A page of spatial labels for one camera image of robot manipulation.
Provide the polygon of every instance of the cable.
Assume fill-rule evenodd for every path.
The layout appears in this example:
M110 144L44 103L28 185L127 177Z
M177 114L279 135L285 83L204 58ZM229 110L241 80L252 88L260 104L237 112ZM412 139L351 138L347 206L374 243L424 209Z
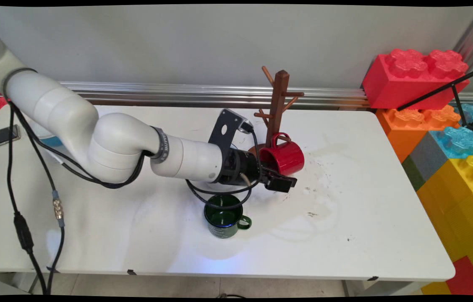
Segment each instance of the cable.
M44 282L44 277L42 275L42 272L40 271L39 264L35 258L35 255L33 255L33 251L27 253L29 255L29 259L31 259L31 263L35 267L35 272L37 272L37 277L39 278L40 282L40 287L42 289L42 294L46 294L46 282Z
M14 112L10 111L10 123L8 127L8 166L7 166L7 188L8 194L10 196L10 202L12 203L12 208L14 213L18 212L18 207L16 207L16 199L14 199L14 193L12 192L12 183L10 182L12 174L12 127L14 124Z
M251 188L248 189L248 194L246 195L246 197L244 197L244 199L242 199L242 201L240 201L239 203L235 204L235 205L231 205L231 206L219 206L219 205L214 205L214 204L211 204L209 203L206 199L204 199L203 197L201 197L201 195L199 195L194 189L193 187L191 187L191 183L189 180L186 180L186 183L188 184L188 187L190 187L190 190L192 191L192 193L199 199L201 200L202 202L204 202L205 204L207 204L209 207L212 207L212 208L217 208L218 210L231 210L233 208L238 208L239 206L243 205L244 202L248 201L249 197L251 196Z
M27 123L24 115L22 114L22 112L20 111L20 109L18 109L16 107L16 105L14 105L14 103L12 103L12 106L13 106L13 109L16 113L16 116L18 116L18 119L20 121L20 123L22 124L22 126L25 128L25 130L27 131L28 135L32 136L33 140L41 147L43 147L44 149L47 149L61 157L63 157L64 159L66 159L67 161L73 163L74 166L77 166L81 171L83 171L85 174L87 174L90 178L88 178L87 176L84 176L82 174L79 174L77 171L73 170L70 166L68 166L66 163L63 163L62 166L64 168L66 168L67 170L69 170L70 172L72 172L73 174L75 174L76 176L79 176L81 177L82 179L84 180L87 180L89 182L92 182L92 183L97 183L97 184L100 184L104 187L107 187L108 189L119 189L120 187L124 187L125 185L127 184L130 184L131 182L133 182L134 180L136 180L137 176L139 176L140 172L141 172L141 168L143 166L143 162L144 162L144 157L146 156L146 152L147 151L143 151L141 153L141 156L137 162L137 165L136 165L136 168L134 169L134 172L132 172L132 174L130 175L130 177L123 183L107 183L107 182L103 182L101 180L99 180L98 178L92 176L91 174L89 174L89 172L87 172L80 164L78 164L75 160L71 159L70 157L68 157L67 155L61 153L60 151L57 151L55 149L53 149L52 147L49 147L47 145L45 145L43 142L40 141L40 139L35 135L35 133L33 132L33 130L31 129L31 126L29 126L29 124Z
M63 249L63 243L65 241L65 228L61 227L61 241L59 243L59 248L57 249L57 254L54 259L54 263L52 264L52 269L50 270L50 277L48 277L48 287L47 293L52 294L52 280L54 279L54 272L55 266L57 265L57 261L59 260L59 256L61 255L61 250Z
M46 283L44 282L44 277L40 270L39 264L33 255L33 239L31 238L31 232L27 226L25 218L18 211L16 206L16 200L14 199L14 193L12 191L12 134L13 134L13 124L14 124L14 111L10 111L10 122L9 122L9 131L8 131L8 167L7 167L7 187L8 193L10 196L10 202L12 203L12 208L14 209L14 227L16 229L16 235L18 235L18 240L20 241L20 246L23 250L29 255L31 264L35 267L35 272L37 272L37 278L39 279L42 292L46 292Z
M189 180L186 180L186 183L188 183L188 187L190 187L190 189L192 189L192 191L198 191L198 192L201 192L201 193L205 193L205 194L212 194L212 195L232 195L232 194L236 194L236 193L242 193L244 191L247 191L247 190L251 190L252 188L254 188L256 185L259 184L259 182L261 182L261 176L263 174L263 168L261 166L261 161L259 160L259 144L257 143L257 136L255 134L255 131L250 130L251 132L251 135L253 135L253 142L255 144L255 154L256 154L256 157L257 157L257 165L259 166L259 178L257 179L257 181L250 185L250 186L247 186L243 189L239 189L239 190L235 190L235 191L228 191L228 192L213 192L213 191L207 191L207 190L203 190L203 189L200 189L196 186L194 186Z
M190 180L186 180L186 184L188 184L188 187L190 188L190 190L192 191L192 193L199 199L201 200L203 203L207 204L208 206L212 207L212 208L217 208L218 210L231 210L233 208L238 208L239 206L241 206L242 204L244 204L244 202L246 202L250 195L251 195L251 189L253 189L257 184L259 184L259 182L261 181L261 176L263 174L263 168L261 166L261 161L259 160L259 144L257 143L257 136L255 134L255 131L253 131L253 129L249 130L249 132L251 132L251 135L253 135L253 143L255 144L255 154L257 155L256 156L256 159L257 159L257 165L259 166L259 177L257 178L257 181L254 183L254 184L250 184L249 182L249 179L247 178L247 176L243 173L240 173L240 177L244 180L244 182L246 182L246 184L248 185L247 187L245 187L244 189L240 189L240 190L236 190L236 191L229 191L229 192L213 192L213 191L207 191L207 190L202 190L196 186L194 186ZM236 194L236 193L241 193L241 192L244 192L244 191L248 191L248 194L246 195L246 197L244 199L242 199L242 201L240 201L238 204L236 205L232 205L232 206L217 206L217 205L213 205L211 203L209 203L207 200L205 200L203 197L201 197L201 195L199 195L196 191L199 191L201 193L205 193L205 194L211 194L211 195L232 195L232 194Z
M40 163L42 164L42 167L44 168L44 171L46 172L46 176L48 177L48 180L50 181L50 186L52 186L52 191L55 191L54 180L52 179L52 175L50 174L50 171L48 170L48 166L46 166L46 162L42 158L42 155L40 154L39 149L35 145L35 142L33 141L33 138L31 137L31 135L27 135L27 137L29 138L29 141L31 142L33 149L35 149L35 153L37 153Z

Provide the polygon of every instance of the green mug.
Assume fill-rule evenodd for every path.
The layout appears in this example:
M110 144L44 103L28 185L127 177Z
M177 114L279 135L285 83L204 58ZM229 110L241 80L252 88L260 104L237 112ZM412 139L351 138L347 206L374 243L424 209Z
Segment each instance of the green mug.
M215 195L208 199L208 203L217 206L231 206L240 202L233 195ZM231 210L219 210L211 206L204 205L204 218L208 222L208 229L218 238L232 237L238 229L248 229L251 227L251 219L243 215L244 207L239 206Z

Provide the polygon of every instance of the wooden mug stand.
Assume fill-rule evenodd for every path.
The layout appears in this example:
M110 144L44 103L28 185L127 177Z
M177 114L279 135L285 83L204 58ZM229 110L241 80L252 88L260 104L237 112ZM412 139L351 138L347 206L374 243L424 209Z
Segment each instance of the wooden mug stand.
M288 72L281 70L275 74L275 80L272 79L272 76L269 74L268 69L262 67L264 75L267 76L268 81L273 87L272 91L272 102L270 103L269 114L263 112L262 109L259 109L258 113L254 113L254 116L263 118L264 123L267 126L267 139L266 143L259 144L259 149L263 147L271 147L271 138L272 135L279 132L281 126L281 116L286 109L288 109L295 101L298 100L298 97L304 96L303 92L287 92L288 89L288 77L290 76ZM292 97L292 100L285 104L285 98ZM284 141L290 141L290 138L284 136L278 136L279 139ZM255 154L255 147L251 147L248 150L249 152Z

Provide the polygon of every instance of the black bracket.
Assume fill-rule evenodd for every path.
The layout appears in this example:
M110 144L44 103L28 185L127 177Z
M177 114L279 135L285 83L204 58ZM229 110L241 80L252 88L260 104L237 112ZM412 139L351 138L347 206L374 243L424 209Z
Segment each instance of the black bracket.
M208 143L213 143L220 148L222 163L225 162L225 159L229 155L229 149L231 148L231 143L233 142L236 130L238 130L242 123L246 121L247 120L244 117L234 113L230 109L223 109L217 117L216 124L214 125L210 138L208 139ZM213 183L217 182L220 176L221 174L217 176Z

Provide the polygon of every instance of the black tape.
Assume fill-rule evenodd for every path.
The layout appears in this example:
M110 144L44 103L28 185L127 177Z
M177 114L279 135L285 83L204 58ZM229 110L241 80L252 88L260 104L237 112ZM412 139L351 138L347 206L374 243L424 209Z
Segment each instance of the black tape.
M158 132L160 147L155 155L150 156L150 159L152 163L162 163L167 159L167 156L169 156L169 140L167 140L167 134L165 134L162 129L156 127L152 128Z

